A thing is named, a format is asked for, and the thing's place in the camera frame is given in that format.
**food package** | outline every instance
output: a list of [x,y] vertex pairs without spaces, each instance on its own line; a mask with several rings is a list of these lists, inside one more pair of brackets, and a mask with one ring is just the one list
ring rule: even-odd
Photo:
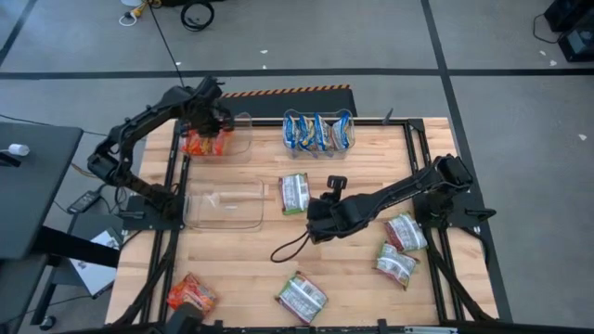
[[232,132],[221,131],[217,137],[201,137],[196,130],[189,130],[182,151],[194,156],[225,155],[232,134]]
[[401,213],[384,224],[388,241],[399,252],[416,251],[427,247],[427,239],[423,236],[419,224],[410,214]]
[[184,302],[189,302],[201,310],[204,316],[214,309],[216,301],[214,292],[201,284],[191,273],[177,283],[167,295],[167,303],[174,310]]
[[317,113],[314,115],[314,127],[316,128],[316,145],[320,151],[328,151],[334,148],[330,135],[330,126]]
[[282,134],[287,148],[299,148],[297,146],[299,127],[297,126],[297,122],[289,115],[285,116],[285,119],[282,122]]
[[299,115],[299,148],[303,150],[316,150],[316,129],[312,120]]
[[387,242],[381,245],[376,269],[402,284],[404,290],[407,290],[408,281],[410,281],[410,276],[416,265],[415,259],[399,253],[396,247]]
[[344,113],[341,118],[332,125],[332,140],[336,149],[347,149],[353,145],[351,134],[350,117]]
[[309,325],[324,308],[328,297],[302,273],[296,272],[282,288],[276,300]]
[[278,186],[282,197],[283,214],[293,214],[307,210],[309,203],[307,173],[279,177]]

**wheel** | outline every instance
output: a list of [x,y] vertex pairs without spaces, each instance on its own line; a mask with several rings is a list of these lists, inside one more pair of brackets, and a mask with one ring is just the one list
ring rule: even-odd
[[58,321],[55,316],[46,315],[44,321],[41,323],[41,325],[39,325],[39,329],[41,329],[42,331],[49,330],[56,324],[56,322]]

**wooden tabletop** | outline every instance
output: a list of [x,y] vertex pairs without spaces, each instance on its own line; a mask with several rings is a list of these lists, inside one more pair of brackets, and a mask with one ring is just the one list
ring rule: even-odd
[[[424,123],[432,157],[456,155],[448,120],[427,118]],[[167,122],[148,136],[140,177],[151,183],[163,182],[173,126],[173,122]],[[305,226],[305,214],[282,214],[280,176],[307,173],[312,196],[318,197],[328,191],[326,181],[330,174],[344,175],[348,177],[348,187],[342,196],[346,197],[377,191],[411,175],[403,131],[393,126],[359,126],[355,134],[356,144],[344,161],[293,161],[282,145],[281,129],[262,127],[254,128],[249,161],[192,162],[189,189],[217,181],[262,182],[264,189],[264,222],[258,232],[206,232],[187,228],[180,235],[174,283],[191,272],[220,298],[206,323],[221,319],[226,327],[300,326],[299,320],[274,300],[296,270],[329,296],[328,304],[312,326],[373,326],[379,318],[385,318],[390,326],[438,323],[424,250],[409,254],[419,259],[420,264],[407,291],[373,269],[385,239],[381,223],[400,212],[413,212],[411,200],[382,212],[367,229],[348,238],[319,245],[310,243],[286,263],[269,261],[276,247],[300,236]],[[414,139],[419,153],[418,138]],[[480,242],[455,228],[450,228],[448,234],[459,280],[488,314],[497,316]],[[153,238],[153,232],[145,231],[123,250],[106,322],[117,319],[144,285]],[[449,287],[443,277],[442,286],[447,313],[453,318]],[[151,320],[157,318],[161,285],[155,291]]]

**gray concrete floor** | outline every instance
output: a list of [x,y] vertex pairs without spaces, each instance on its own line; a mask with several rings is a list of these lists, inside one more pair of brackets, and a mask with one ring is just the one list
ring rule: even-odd
[[[532,17],[550,2],[431,0],[448,68],[548,69],[551,60],[555,69],[594,67],[569,64],[556,45],[532,37]],[[0,4],[0,45],[26,3]],[[227,0],[214,7],[214,24],[200,33],[183,29],[177,9],[157,10],[181,70],[437,67],[420,0]],[[39,1],[0,72],[171,71],[150,14],[124,28],[117,23],[124,10],[117,0]],[[554,37],[546,24],[539,27],[542,35]],[[187,84],[199,80],[187,79]],[[449,116],[437,76],[224,81],[227,92],[350,84],[360,116],[382,116],[389,108],[394,116]],[[452,82],[485,203],[498,212],[491,228],[514,320],[594,328],[594,293],[588,284],[594,275],[588,249],[594,236],[589,205],[594,79],[453,77]],[[174,84],[175,79],[0,80],[1,113],[105,133]],[[99,140],[85,135],[75,161],[84,164]],[[142,143],[137,161],[141,155]],[[67,206],[97,186],[69,171],[57,201]],[[53,208],[45,223],[65,229],[69,220]],[[54,301],[81,294],[60,288]],[[106,294],[52,307],[49,313],[59,321],[55,331],[100,326],[108,303]],[[38,331],[27,319],[23,324],[21,333]]]

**clear plastic bin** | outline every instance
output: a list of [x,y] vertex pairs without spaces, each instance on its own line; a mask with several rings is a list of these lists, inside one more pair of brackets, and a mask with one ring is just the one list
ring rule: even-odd
[[225,148],[220,155],[212,152],[208,154],[196,154],[190,148],[192,140],[188,135],[182,135],[180,138],[180,150],[190,157],[192,162],[201,163],[241,163],[248,162],[252,157],[252,116],[247,112],[242,112],[234,117],[234,130],[228,133]]
[[[355,145],[355,122],[353,121],[353,113],[351,113],[351,111],[348,109],[340,109],[335,112],[318,113],[318,115],[320,115],[324,119],[324,121],[326,121],[326,123],[330,126],[332,126],[336,121],[338,121],[341,118],[341,116],[344,115],[344,113],[347,113],[349,115],[349,126],[347,131],[350,132],[352,138],[351,145],[349,146],[349,148],[333,149],[327,151],[306,151],[297,148],[290,148],[285,144],[285,148],[287,149],[287,155],[292,159],[344,159],[349,149],[351,149]],[[303,115],[310,120],[313,120],[315,118],[314,112],[299,112],[295,109],[289,109],[285,111],[283,119],[287,116],[291,116],[294,120],[299,120],[300,115]]]
[[264,217],[262,180],[189,181],[184,222],[190,228],[220,232],[257,232]]

